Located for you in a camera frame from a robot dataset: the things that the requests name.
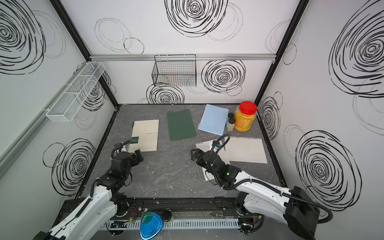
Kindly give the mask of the torn lined paper page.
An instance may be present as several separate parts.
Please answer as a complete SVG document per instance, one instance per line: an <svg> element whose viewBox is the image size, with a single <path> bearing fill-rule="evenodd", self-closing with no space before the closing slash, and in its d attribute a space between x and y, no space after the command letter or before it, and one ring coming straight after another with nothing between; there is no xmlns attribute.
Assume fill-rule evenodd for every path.
<svg viewBox="0 0 384 240"><path fill-rule="evenodd" d="M268 163L261 138L231 137L225 151L230 162Z"/></svg>

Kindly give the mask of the green spiral notepad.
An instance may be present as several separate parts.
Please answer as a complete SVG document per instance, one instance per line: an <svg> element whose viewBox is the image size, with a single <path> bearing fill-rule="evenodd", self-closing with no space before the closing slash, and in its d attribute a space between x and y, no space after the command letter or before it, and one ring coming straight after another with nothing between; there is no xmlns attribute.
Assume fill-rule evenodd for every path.
<svg viewBox="0 0 384 240"><path fill-rule="evenodd" d="M190 110L167 112L167 121L170 141L190 139L197 136Z"/></svg>

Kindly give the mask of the light blue spiral notebook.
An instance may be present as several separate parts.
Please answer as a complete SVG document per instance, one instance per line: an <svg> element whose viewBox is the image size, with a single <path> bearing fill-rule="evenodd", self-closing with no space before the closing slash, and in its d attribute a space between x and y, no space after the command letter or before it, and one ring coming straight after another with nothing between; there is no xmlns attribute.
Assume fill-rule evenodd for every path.
<svg viewBox="0 0 384 240"><path fill-rule="evenodd" d="M207 104L198 125L198 130L219 136L223 135L228 120L228 113L229 110L226 108Z"/></svg>

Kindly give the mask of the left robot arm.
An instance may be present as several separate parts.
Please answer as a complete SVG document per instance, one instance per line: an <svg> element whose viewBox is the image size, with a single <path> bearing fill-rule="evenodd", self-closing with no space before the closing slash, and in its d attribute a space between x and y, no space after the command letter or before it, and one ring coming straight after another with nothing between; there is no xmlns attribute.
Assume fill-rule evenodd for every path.
<svg viewBox="0 0 384 240"><path fill-rule="evenodd" d="M35 240L89 240L112 217L124 217L131 210L121 187L131 177L131 169L144 160L141 151L119 152L111 167L93 182L90 195L65 219L47 233L39 232Z"/></svg>

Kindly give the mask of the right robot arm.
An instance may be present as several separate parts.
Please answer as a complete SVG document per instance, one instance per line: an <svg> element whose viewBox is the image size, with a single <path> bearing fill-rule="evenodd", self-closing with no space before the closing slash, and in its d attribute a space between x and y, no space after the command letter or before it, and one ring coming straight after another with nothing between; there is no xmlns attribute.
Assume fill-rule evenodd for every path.
<svg viewBox="0 0 384 240"><path fill-rule="evenodd" d="M225 164L213 151L192 149L191 160L212 174L221 189L239 191L237 211L243 216L250 213L273 218L304 240L315 239L317 226L333 219L333 212L313 202L303 189L278 187L259 180Z"/></svg>

